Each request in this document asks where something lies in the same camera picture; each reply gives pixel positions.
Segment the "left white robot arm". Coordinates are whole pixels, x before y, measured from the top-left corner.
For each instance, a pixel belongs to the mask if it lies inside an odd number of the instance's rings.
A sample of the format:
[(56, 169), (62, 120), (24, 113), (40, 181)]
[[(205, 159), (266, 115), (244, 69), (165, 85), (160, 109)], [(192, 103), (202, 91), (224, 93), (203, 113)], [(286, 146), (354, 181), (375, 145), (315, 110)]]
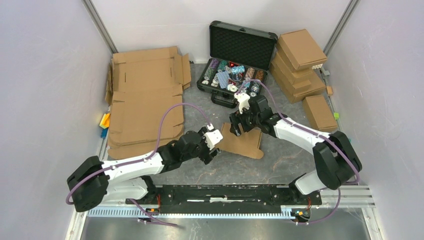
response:
[(218, 129), (203, 127), (144, 155), (105, 161), (91, 156), (67, 178), (66, 203), (79, 213), (118, 200), (134, 199), (151, 204), (157, 198), (152, 175), (173, 171), (192, 159), (207, 165), (219, 153), (216, 146), (222, 140)]

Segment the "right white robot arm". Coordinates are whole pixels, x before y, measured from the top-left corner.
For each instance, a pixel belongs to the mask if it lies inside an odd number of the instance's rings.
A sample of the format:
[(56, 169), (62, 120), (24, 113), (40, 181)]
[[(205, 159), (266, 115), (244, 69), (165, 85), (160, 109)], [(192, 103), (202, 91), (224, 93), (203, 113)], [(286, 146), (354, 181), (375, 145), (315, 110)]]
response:
[(309, 194), (328, 188), (337, 190), (351, 178), (359, 179), (360, 162), (348, 137), (341, 131), (333, 133), (312, 129), (293, 121), (285, 114), (274, 113), (263, 95), (250, 97), (236, 93), (238, 110), (230, 114), (230, 132), (236, 136), (253, 129), (274, 138), (288, 141), (309, 152), (315, 169), (296, 178), (289, 189), (289, 199), (302, 204)]

